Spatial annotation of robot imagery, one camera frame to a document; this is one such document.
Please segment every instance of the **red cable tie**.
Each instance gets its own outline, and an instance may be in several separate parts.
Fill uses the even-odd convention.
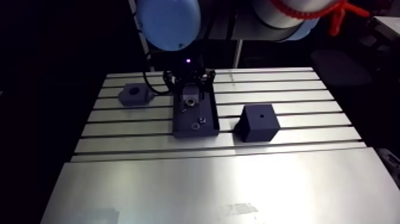
[[[310,20],[314,18],[320,18],[326,14],[332,13],[331,26],[329,30],[329,34],[331,36],[336,36],[340,32],[340,27],[342,25],[343,19],[346,14],[346,10],[355,13],[361,17],[369,17],[370,13],[362,8],[359,8],[355,5],[348,3],[348,0],[338,0],[336,3],[329,5],[328,7],[312,13],[305,13],[294,10],[287,5],[285,5],[282,0],[270,0],[273,5],[281,11],[283,14],[286,14],[293,18],[298,18],[301,20]]]

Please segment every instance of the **bolt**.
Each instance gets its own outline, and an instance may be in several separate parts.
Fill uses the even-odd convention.
[[[205,117],[199,117],[199,123],[204,124],[206,122]]]

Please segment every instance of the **black cube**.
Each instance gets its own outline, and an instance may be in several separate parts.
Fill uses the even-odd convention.
[[[280,129],[274,108],[270,104],[245,105],[233,132],[243,142],[271,141]]]

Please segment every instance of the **aluminum table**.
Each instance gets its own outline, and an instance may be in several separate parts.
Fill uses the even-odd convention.
[[[399,189],[312,68],[216,72],[221,133],[186,140],[171,96],[123,107],[142,75],[109,74],[42,223],[400,223]],[[232,134],[249,103],[273,105],[272,141]]]

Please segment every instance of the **metal pole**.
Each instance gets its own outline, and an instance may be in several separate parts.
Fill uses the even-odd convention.
[[[233,59],[233,68],[237,69],[240,60],[240,53],[242,53],[243,40],[238,40],[236,43],[235,58]]]

